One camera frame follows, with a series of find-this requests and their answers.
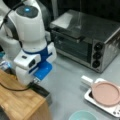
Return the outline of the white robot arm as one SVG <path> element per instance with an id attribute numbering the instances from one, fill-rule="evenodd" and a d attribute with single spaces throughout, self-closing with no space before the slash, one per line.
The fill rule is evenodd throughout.
<path id="1" fill-rule="evenodd" d="M 37 0 L 20 0 L 10 8 L 0 0 L 0 46 L 18 81 L 28 85 L 43 80 L 56 59 L 53 42 L 48 42 L 44 12 Z"/>

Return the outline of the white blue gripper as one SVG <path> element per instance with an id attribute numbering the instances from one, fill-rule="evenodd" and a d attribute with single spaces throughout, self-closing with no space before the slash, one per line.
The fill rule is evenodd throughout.
<path id="1" fill-rule="evenodd" d="M 24 46 L 14 59 L 18 81 L 23 85 L 28 85 L 35 78 L 43 80 L 51 71 L 52 62 L 56 56 L 53 43 Z"/>

